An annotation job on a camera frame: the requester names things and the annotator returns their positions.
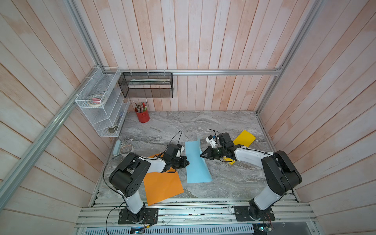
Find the light blue paper sheet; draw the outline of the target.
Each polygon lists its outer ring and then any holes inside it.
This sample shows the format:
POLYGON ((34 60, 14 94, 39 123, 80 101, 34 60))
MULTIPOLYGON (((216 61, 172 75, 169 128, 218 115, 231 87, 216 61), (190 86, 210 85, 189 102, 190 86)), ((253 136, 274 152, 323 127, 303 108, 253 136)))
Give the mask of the light blue paper sheet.
POLYGON ((193 142, 185 142, 186 157, 189 165, 186 167, 187 183, 208 183, 212 181, 211 174, 205 163, 200 157, 202 153, 200 139, 193 142))

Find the orange paper sheet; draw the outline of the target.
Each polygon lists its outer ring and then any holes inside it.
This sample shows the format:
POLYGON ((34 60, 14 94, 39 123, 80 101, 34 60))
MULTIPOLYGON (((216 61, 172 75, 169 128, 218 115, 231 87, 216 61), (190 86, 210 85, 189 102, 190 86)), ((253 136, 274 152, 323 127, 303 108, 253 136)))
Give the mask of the orange paper sheet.
POLYGON ((172 198, 184 192, 179 174, 170 167, 167 172, 166 163, 163 160, 163 154, 155 155, 158 158, 148 157, 147 161, 151 163, 150 168, 144 178, 146 190, 146 200, 149 206, 172 198))

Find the yellow paper sheet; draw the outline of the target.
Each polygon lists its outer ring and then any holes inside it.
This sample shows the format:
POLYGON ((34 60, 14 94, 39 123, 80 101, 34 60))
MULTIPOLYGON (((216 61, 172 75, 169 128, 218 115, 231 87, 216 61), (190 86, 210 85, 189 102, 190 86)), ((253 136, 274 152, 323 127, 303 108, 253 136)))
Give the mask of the yellow paper sheet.
POLYGON ((241 145, 245 147, 249 147, 254 141, 256 137, 249 133, 246 130, 243 130, 234 140, 234 145, 241 145))

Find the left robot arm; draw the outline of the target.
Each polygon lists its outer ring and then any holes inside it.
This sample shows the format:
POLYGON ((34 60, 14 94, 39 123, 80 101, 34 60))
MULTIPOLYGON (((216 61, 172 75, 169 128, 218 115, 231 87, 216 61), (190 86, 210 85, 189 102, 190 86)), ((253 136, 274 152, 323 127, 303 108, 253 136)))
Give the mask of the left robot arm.
POLYGON ((109 182, 126 203, 132 216, 143 215, 145 203, 141 200, 139 187, 148 173, 175 173, 190 163, 182 154, 181 144, 169 144, 166 150, 153 158, 145 158, 130 152, 109 176, 109 182))

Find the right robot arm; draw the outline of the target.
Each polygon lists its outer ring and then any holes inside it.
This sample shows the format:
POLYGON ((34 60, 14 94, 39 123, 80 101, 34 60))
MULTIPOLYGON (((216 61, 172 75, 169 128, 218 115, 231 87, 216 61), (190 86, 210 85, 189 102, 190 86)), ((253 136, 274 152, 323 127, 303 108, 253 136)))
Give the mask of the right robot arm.
POLYGON ((208 160, 229 158, 256 165, 263 169, 267 186, 250 201, 247 208, 253 220, 259 220, 271 206, 278 202, 289 190, 302 183, 302 177, 284 151, 267 152, 236 145, 228 133, 208 136, 210 146, 200 154, 208 160))

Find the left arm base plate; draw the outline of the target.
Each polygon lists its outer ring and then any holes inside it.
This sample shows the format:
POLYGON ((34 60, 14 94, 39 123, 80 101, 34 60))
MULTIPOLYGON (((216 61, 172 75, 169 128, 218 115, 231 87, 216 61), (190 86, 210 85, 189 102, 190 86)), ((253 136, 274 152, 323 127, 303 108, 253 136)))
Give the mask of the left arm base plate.
POLYGON ((158 208, 142 208, 137 214, 130 212, 128 209, 121 209, 118 224, 155 224, 158 222, 158 215, 158 208))

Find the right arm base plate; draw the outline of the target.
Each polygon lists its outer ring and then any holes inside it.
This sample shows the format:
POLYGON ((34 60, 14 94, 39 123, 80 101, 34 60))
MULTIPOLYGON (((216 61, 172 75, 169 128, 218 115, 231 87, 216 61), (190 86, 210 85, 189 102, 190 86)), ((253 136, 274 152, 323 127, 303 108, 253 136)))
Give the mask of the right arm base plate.
POLYGON ((258 207, 254 206, 233 206, 233 209, 238 222, 275 220, 271 207, 266 210, 259 210, 258 207))

